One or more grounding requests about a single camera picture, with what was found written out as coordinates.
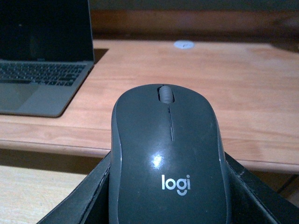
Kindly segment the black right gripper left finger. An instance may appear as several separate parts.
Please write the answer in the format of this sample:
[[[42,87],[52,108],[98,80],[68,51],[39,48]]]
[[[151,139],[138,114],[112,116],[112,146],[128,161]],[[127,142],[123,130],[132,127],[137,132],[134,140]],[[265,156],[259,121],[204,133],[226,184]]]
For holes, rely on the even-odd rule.
[[[107,224],[108,184],[111,155],[91,173],[51,212],[47,224]]]

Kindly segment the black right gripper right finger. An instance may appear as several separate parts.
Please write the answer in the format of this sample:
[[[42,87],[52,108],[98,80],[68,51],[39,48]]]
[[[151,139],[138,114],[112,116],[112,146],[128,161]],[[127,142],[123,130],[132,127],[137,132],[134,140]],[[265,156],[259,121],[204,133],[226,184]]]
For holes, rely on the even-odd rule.
[[[233,224],[297,224],[299,209],[226,156]]]

